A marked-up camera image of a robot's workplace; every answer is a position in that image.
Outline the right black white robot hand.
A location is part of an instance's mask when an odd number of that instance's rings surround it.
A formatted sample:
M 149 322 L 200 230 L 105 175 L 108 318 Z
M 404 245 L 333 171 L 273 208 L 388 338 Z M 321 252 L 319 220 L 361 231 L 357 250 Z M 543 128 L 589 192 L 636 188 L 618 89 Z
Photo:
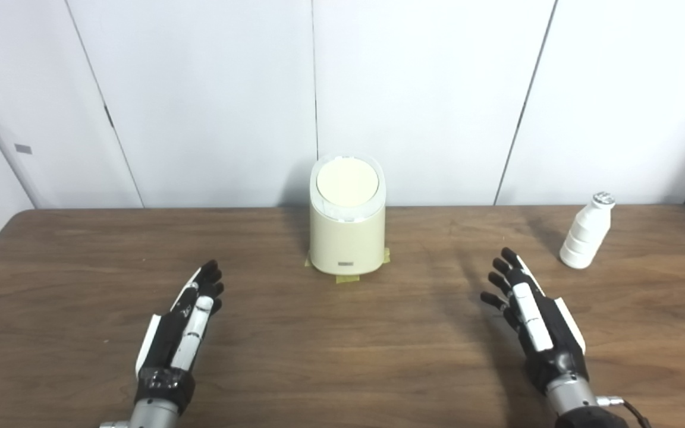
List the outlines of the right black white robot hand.
M 562 299 L 549 298 L 510 247 L 503 247 L 492 267 L 488 280 L 500 294 L 483 291 L 479 298 L 497 309 L 517 334 L 525 355 L 524 371 L 533 387 L 544 394 L 550 383 L 563 376 L 589 380 L 579 331 Z

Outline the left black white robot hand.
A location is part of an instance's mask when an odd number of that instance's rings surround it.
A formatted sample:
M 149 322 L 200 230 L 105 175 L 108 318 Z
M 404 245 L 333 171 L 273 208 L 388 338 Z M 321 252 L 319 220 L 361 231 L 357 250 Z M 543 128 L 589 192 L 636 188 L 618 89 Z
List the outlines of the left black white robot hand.
M 135 365 L 132 427 L 174 427 L 196 388 L 193 367 L 225 285 L 216 260 L 187 280 L 171 308 L 150 319 Z

